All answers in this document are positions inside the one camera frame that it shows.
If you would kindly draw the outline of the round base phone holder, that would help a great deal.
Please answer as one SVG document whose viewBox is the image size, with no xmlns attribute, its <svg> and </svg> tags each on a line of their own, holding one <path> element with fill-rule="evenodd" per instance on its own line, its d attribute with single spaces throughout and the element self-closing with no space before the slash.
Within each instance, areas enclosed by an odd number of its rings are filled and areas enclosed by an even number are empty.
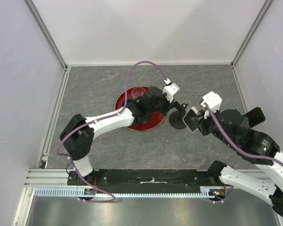
<svg viewBox="0 0 283 226">
<path fill-rule="evenodd" d="M 176 111 L 171 113 L 169 116 L 170 125 L 175 129 L 186 128 L 186 125 L 183 122 L 183 117 L 186 114 L 186 108 L 188 104 L 187 103 L 180 104 L 178 101 L 174 101 L 173 106 L 176 109 Z"/>
</svg>

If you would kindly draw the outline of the phone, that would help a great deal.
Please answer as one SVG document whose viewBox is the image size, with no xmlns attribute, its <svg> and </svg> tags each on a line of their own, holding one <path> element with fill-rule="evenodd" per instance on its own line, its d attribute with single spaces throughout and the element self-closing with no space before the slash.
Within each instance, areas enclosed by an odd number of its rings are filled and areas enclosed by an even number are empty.
<svg viewBox="0 0 283 226">
<path fill-rule="evenodd" d="M 191 107 L 185 116 L 183 117 L 183 122 L 186 127 L 193 133 L 198 130 L 198 110 L 193 106 Z"/>
<path fill-rule="evenodd" d="M 245 113 L 244 116 L 248 118 L 250 128 L 257 126 L 266 120 L 265 115 L 260 107 L 253 108 Z"/>
</svg>

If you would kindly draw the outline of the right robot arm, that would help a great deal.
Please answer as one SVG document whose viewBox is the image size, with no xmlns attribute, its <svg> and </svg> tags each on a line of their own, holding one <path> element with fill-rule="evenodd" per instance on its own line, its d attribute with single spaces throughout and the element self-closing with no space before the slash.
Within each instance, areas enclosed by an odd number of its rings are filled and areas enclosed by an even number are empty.
<svg viewBox="0 0 283 226">
<path fill-rule="evenodd" d="M 199 130 L 203 136 L 213 135 L 233 149 L 238 156 L 263 170 L 271 183 L 240 174 L 220 161 L 214 161 L 206 174 L 211 185 L 220 182 L 246 191 L 272 206 L 283 217 L 283 152 L 266 133 L 253 127 L 265 121 L 261 108 L 256 107 L 245 114 L 236 109 L 213 112 L 192 107 L 184 117 L 191 131 Z"/>
</svg>

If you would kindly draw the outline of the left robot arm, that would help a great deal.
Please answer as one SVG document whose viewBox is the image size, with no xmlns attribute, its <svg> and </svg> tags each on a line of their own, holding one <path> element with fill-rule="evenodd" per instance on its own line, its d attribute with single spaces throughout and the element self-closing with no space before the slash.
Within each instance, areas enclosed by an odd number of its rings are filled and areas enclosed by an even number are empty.
<svg viewBox="0 0 283 226">
<path fill-rule="evenodd" d="M 93 167 L 88 157 L 93 139 L 121 127 L 145 124 L 154 113 L 166 115 L 174 108 L 174 95 L 179 89 L 174 83 L 162 90 L 149 87 L 142 97 L 130 103 L 124 101 L 124 106 L 113 112 L 86 118 L 81 114 L 73 116 L 59 138 L 79 172 L 78 180 L 83 185 L 90 185 L 94 180 Z"/>
</svg>

